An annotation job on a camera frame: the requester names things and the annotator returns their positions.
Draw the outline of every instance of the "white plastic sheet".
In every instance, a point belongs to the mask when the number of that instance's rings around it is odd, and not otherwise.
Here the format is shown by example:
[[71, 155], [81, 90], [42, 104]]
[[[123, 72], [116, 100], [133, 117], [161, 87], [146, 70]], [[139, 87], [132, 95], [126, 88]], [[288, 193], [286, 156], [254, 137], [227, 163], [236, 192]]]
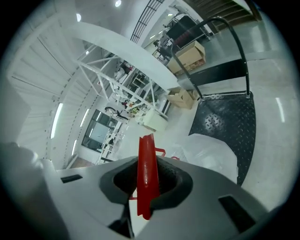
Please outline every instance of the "white plastic sheet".
[[237, 182], [237, 158], [228, 145], [218, 139], [192, 134], [177, 141], [167, 151], [167, 156], [175, 156], [180, 161], [214, 170], [234, 183]]

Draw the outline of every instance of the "diamond plate floor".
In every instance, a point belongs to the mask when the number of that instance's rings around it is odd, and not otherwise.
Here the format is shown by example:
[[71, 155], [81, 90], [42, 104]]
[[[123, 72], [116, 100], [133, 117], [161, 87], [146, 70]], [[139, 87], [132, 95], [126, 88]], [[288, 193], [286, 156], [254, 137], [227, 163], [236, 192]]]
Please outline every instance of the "diamond plate floor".
[[256, 134], [253, 94], [232, 94], [206, 97], [199, 103], [189, 135], [198, 133], [225, 142], [237, 157], [242, 185], [250, 167]]

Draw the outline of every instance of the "cardboard box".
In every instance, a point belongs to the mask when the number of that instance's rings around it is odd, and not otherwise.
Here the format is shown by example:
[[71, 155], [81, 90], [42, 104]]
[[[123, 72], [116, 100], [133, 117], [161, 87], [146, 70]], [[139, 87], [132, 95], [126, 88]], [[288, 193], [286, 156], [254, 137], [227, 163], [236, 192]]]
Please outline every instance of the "cardboard box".
[[[194, 41], [181, 49], [176, 53], [176, 56], [178, 57], [182, 65], [187, 69], [187, 71], [191, 71], [206, 62], [205, 49], [197, 41]], [[167, 67], [175, 75], [180, 75], [183, 73], [183, 70], [174, 58], [171, 58], [171, 60], [167, 64]]]
[[170, 92], [166, 98], [175, 106], [179, 108], [191, 109], [194, 104], [194, 100], [189, 95], [188, 91], [180, 87], [169, 89]]
[[196, 90], [190, 90], [188, 93], [193, 100], [197, 100], [200, 97]]

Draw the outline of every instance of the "black handrail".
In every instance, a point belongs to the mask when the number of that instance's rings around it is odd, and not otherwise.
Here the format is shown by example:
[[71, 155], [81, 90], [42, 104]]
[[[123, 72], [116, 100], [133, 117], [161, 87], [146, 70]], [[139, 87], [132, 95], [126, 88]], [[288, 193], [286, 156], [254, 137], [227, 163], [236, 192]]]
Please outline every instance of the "black handrail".
[[[181, 36], [179, 36], [179, 38], [181, 38], [186, 33], [192, 34], [195, 29], [200, 28], [200, 27], [202, 27], [202, 26], [204, 26], [207, 23], [212, 22], [212, 21], [220, 21], [220, 22], [224, 23], [225, 25], [227, 25], [227, 27], [229, 28], [229, 31], [233, 35], [233, 38], [234, 38], [236, 44], [238, 45], [239, 52], [240, 52], [240, 55], [241, 55], [241, 59], [244, 62], [244, 71], [246, 72], [246, 75], [245, 75], [245, 77], [246, 77], [246, 93], [247, 93], [248, 96], [250, 96], [249, 73], [248, 73], [248, 66], [247, 66], [246, 56], [245, 56], [242, 44], [240, 43], [240, 39], [238, 38], [238, 35], [236, 34], [235, 30], [233, 29], [233, 27], [229, 24], [229, 22], [227, 20], [225, 20], [222, 17], [212, 17], [212, 18], [206, 19], [206, 20], [202, 21], [201, 23], [197, 24], [196, 26], [190, 28], [188, 31], [186, 31]], [[184, 71], [184, 73], [187, 75], [189, 81], [191, 81], [191, 75], [188, 73], [188, 71], [186, 70], [186, 68], [182, 65], [182, 63], [180, 62], [180, 60], [176, 56], [175, 51], [176, 51], [176, 49], [178, 49], [177, 48], [177, 44], [176, 44], [176, 40], [174, 40], [174, 44], [172, 46], [172, 56], [174, 57], [174, 59], [176, 60], [176, 62], [179, 64], [179, 66], [182, 68], [182, 70]], [[200, 98], [202, 99], [203, 96], [202, 96], [200, 90], [198, 89], [198, 87], [193, 83], [193, 81], [191, 81], [191, 83], [195, 87], [195, 89], [198, 92]]]
[[130, 40], [137, 43], [147, 26], [148, 22], [154, 15], [154, 13], [157, 11], [159, 6], [164, 2], [164, 0], [150, 0], [143, 10], [139, 20], [137, 21], [137, 24], [135, 26], [135, 29], [131, 35]]

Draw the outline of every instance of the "fluorescent light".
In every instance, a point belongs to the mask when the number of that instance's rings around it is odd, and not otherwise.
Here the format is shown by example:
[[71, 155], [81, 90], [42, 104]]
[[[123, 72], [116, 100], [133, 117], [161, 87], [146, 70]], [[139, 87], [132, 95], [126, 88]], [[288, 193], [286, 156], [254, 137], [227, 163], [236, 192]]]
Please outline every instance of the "fluorescent light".
[[71, 155], [71, 156], [73, 156], [73, 154], [74, 154], [75, 147], [76, 147], [76, 143], [77, 143], [77, 139], [74, 141], [74, 145], [73, 145], [73, 149], [72, 149], [72, 155]]
[[116, 6], [116, 7], [119, 7], [119, 6], [121, 5], [121, 3], [122, 3], [122, 1], [121, 1], [121, 0], [118, 0], [118, 1], [116, 1], [115, 6]]
[[276, 98], [277, 104], [278, 104], [278, 108], [279, 108], [279, 112], [280, 112], [280, 117], [281, 117], [281, 121], [285, 122], [285, 114], [283, 112], [283, 108], [282, 108], [282, 104], [280, 101], [280, 98]]
[[80, 20], [81, 20], [81, 15], [80, 15], [79, 13], [77, 13], [77, 14], [76, 14], [76, 17], [77, 17], [77, 21], [80, 22]]
[[58, 117], [60, 116], [60, 112], [61, 112], [62, 106], [63, 106], [63, 104], [60, 103], [58, 105], [57, 110], [56, 110], [56, 114], [55, 114], [53, 125], [52, 125], [52, 130], [51, 130], [51, 136], [50, 136], [51, 139], [54, 138], [56, 125], [57, 125]]
[[85, 120], [86, 116], [88, 115], [88, 112], [89, 112], [89, 109], [87, 109], [87, 110], [85, 111], [85, 114], [84, 114], [83, 119], [82, 119], [82, 121], [81, 121], [80, 127], [83, 126], [84, 120]]
[[99, 112], [99, 115], [97, 116], [96, 121], [98, 121], [100, 115], [101, 115], [101, 112]]
[[94, 129], [92, 128], [92, 130], [90, 131], [90, 135], [89, 135], [89, 137], [92, 135], [92, 132], [93, 132], [93, 130], [94, 130]]

